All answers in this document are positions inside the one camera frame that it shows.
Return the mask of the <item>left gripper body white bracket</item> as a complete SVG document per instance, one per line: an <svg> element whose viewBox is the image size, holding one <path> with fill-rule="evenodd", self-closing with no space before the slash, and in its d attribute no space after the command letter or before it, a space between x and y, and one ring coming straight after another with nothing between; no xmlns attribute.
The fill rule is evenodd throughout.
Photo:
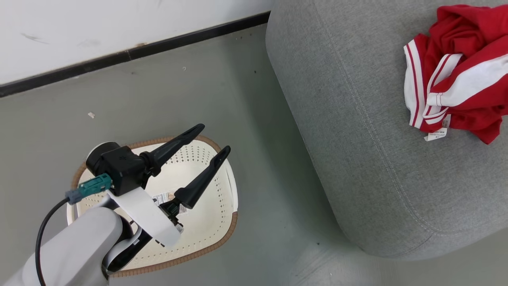
<svg viewBox="0 0 508 286"><path fill-rule="evenodd" d="M145 190L150 177L144 176L145 163L140 155L109 141L92 149L85 164L94 176L107 174L112 180L96 207L121 208L140 229L165 246L179 240L179 229Z"/></svg>

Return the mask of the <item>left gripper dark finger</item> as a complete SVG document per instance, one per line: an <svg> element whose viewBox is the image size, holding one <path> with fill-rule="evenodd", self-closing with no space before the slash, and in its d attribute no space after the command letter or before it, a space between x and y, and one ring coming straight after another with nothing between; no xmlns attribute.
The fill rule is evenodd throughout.
<svg viewBox="0 0 508 286"><path fill-rule="evenodd" d="M186 187L180 188L174 193L174 201L187 209L193 209L221 166L225 163L230 152L231 148L229 145L218 152L218 154L211 159L205 170L194 178Z"/></svg>
<svg viewBox="0 0 508 286"><path fill-rule="evenodd" d="M183 146L190 144L204 129L204 124L197 124L153 151L142 152L140 157L145 163L144 176L156 177L161 172L162 166Z"/></svg>

